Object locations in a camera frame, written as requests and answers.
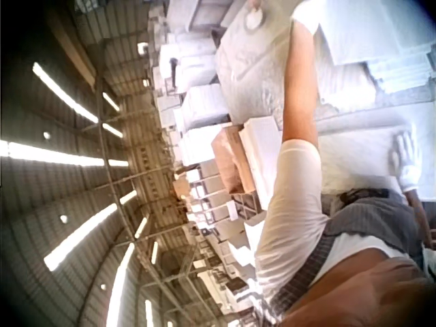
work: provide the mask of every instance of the gray vest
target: gray vest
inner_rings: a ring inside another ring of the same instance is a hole
[[[422,268],[422,241],[414,211],[399,200],[399,195],[389,192],[383,198],[359,198],[340,210],[326,224],[319,243],[297,271],[270,302],[270,308],[281,317],[309,286],[324,265],[335,238],[342,234],[375,236],[390,247],[403,253]]]

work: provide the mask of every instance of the brown cardboard box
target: brown cardboard box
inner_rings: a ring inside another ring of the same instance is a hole
[[[218,170],[229,194],[255,190],[244,146],[239,137],[242,125],[224,127],[212,141]]]
[[[186,175],[180,175],[178,179],[172,182],[176,195],[180,199],[187,198],[191,192],[191,186],[186,179]]]

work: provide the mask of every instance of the white shirt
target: white shirt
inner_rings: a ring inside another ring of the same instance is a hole
[[[274,195],[255,253],[256,276],[267,302],[302,267],[330,219],[321,210],[321,158],[303,140],[281,145]],[[389,258],[406,257],[374,236],[342,234],[334,241],[326,262],[312,283],[342,260],[376,248]]]

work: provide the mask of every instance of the worker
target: worker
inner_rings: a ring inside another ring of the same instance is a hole
[[[341,195],[341,210],[322,213],[313,45],[322,8],[308,0],[292,15],[283,143],[255,253],[258,283],[281,326],[407,326],[436,294],[435,252],[417,195],[416,133],[393,144],[405,198],[390,189],[351,190]]]

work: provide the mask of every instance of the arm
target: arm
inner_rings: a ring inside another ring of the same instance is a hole
[[[418,197],[418,192],[416,191],[416,189],[412,189],[410,191],[404,192],[404,195],[409,205],[415,211],[415,220],[420,226],[421,237],[424,246],[429,249],[432,249],[433,246],[431,243],[430,226],[429,226],[429,222],[427,221],[424,207],[422,206],[422,203]]]
[[[407,202],[415,211],[415,220],[419,225],[422,242],[425,247],[432,248],[429,223],[424,207],[418,197],[418,181],[422,171],[422,153],[416,140],[416,128],[406,131],[396,138],[396,151],[393,162],[396,177]]]
[[[317,147],[318,137],[313,120],[316,100],[317,79],[312,31],[295,20],[285,71],[283,142],[293,139],[305,140]]]
[[[267,301],[304,264],[329,220],[321,209],[321,158],[313,122],[317,82],[312,35],[318,25],[313,13],[319,9],[320,1],[309,0],[293,15],[283,144],[274,194],[255,253],[256,276]]]

